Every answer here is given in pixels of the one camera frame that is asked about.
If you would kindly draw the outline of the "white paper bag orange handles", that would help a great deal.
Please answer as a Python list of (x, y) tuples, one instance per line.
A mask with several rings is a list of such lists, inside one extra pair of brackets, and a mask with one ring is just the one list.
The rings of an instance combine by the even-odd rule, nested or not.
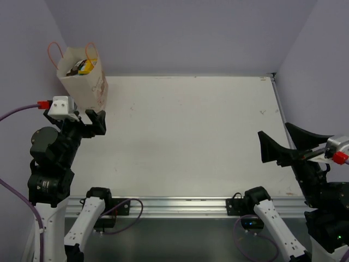
[[(50, 54), (51, 46), (58, 43), (53, 41), (47, 47), (47, 54), (56, 69), (56, 76), (64, 86), (65, 90), (73, 97), (78, 108), (101, 111), (105, 108), (108, 94), (108, 83), (103, 71), (102, 62), (98, 49), (93, 42), (84, 47), (68, 47), (62, 52), (58, 62), (55, 62)], [(66, 76), (66, 73), (76, 62), (84, 59), (97, 59), (94, 69), (87, 75)]]

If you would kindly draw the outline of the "yellow snack packet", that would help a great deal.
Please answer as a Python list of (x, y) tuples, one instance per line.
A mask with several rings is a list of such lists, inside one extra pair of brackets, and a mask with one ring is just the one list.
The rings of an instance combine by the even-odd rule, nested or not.
[(79, 75), (89, 74), (94, 69), (94, 66), (96, 65), (97, 61), (97, 59), (82, 60), (77, 66), (77, 73)]

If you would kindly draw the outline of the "brown chocolate bar wrapper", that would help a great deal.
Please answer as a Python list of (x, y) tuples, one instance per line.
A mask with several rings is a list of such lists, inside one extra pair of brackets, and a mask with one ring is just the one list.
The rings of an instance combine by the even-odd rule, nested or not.
[(75, 65), (66, 73), (66, 76), (77, 75), (81, 68), (84, 66), (86, 60), (80, 60), (75, 63)]

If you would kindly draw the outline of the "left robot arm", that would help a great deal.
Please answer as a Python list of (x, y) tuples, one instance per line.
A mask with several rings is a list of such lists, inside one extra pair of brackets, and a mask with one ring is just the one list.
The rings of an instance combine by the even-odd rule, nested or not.
[(112, 211), (113, 200), (108, 188), (92, 187), (83, 208), (68, 234), (64, 233), (65, 213), (74, 178), (71, 169), (82, 139), (106, 134), (106, 112), (86, 110), (90, 124), (79, 117), (56, 120), (45, 110), (44, 116), (54, 127), (42, 127), (31, 138), (28, 198), (35, 209), (34, 261), (84, 261), (84, 248), (101, 216)]

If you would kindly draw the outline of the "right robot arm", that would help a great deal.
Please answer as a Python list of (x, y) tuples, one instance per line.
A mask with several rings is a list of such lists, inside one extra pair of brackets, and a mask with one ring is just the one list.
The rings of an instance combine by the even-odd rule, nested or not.
[(244, 193), (243, 208), (262, 220), (284, 261), (348, 261), (348, 183), (327, 180), (330, 164), (348, 164), (348, 136), (319, 135), (292, 123), (285, 126), (295, 148), (285, 148), (259, 131), (261, 160), (292, 168), (305, 204), (312, 209), (304, 214), (312, 251), (298, 243), (263, 187)]

